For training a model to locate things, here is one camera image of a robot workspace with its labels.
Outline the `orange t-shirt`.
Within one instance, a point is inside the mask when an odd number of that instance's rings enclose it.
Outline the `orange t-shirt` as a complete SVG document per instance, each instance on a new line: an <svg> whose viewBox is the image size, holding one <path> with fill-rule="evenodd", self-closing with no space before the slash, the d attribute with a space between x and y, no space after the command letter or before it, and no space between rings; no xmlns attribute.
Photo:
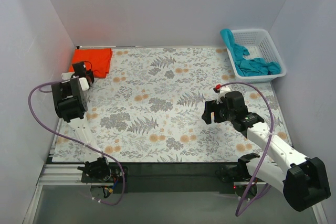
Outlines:
<svg viewBox="0 0 336 224"><path fill-rule="evenodd" d="M76 49L73 54L69 72L74 71L72 64L85 61L86 66L93 71L95 78L106 78L110 71L110 62L112 59L112 49Z"/></svg>

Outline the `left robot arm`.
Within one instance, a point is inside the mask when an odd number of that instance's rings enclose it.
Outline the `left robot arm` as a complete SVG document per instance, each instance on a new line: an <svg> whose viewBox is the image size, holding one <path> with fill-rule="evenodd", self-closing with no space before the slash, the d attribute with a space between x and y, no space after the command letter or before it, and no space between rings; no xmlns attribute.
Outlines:
<svg viewBox="0 0 336 224"><path fill-rule="evenodd" d="M94 83L93 71L87 69L85 61L72 64L72 68L73 71L62 74L62 82L51 85L55 111L70 126L76 139L83 143L85 165L78 169L90 178L106 182L111 178L112 170L107 159L92 150L100 148L87 120L88 104L84 92Z"/></svg>

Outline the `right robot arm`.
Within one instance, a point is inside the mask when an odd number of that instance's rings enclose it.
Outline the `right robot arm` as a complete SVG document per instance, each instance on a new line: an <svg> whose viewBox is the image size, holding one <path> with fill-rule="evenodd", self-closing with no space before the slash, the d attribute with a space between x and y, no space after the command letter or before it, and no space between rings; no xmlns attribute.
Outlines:
<svg viewBox="0 0 336 224"><path fill-rule="evenodd" d="M254 142L272 163L250 153L238 159L236 173L242 180L259 178L284 195L296 211L303 211L331 196L324 162L308 158L271 133L264 119L248 111L243 95L228 87L214 89L218 98L205 102L202 119L206 124L230 122L234 129Z"/></svg>

